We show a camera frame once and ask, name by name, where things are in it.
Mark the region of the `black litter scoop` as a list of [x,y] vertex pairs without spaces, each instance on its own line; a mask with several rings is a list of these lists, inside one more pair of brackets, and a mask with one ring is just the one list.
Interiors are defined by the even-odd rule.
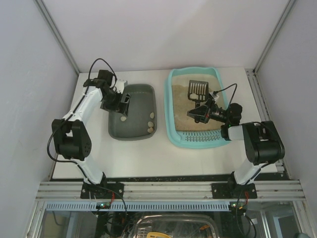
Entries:
[[[198,95],[196,100],[190,99],[190,95],[193,93]],[[190,80],[188,84],[187,97],[190,101],[195,102],[195,108],[197,108],[209,97],[209,83],[207,81]]]

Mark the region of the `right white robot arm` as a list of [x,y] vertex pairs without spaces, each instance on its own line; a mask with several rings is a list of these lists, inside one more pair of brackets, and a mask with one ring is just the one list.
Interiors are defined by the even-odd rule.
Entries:
[[246,159],[236,169],[229,180],[233,186],[253,183],[261,170],[276,161],[283,159],[285,148],[272,121],[252,121],[240,123],[242,106],[233,103],[225,110],[218,107],[210,98],[187,112],[187,116],[196,123],[208,123],[209,120],[222,122],[221,137],[226,141],[243,141]]

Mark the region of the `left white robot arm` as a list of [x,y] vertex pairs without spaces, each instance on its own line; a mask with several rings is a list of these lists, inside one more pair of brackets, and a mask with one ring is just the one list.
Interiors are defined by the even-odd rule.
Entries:
[[52,122],[52,136],[56,153],[64,163],[73,163],[81,171],[86,183],[100,185],[106,182],[104,172],[95,163],[92,141],[86,129],[92,112],[100,107],[108,112],[128,116],[131,96],[125,92],[126,80],[87,79],[77,104],[61,119]]

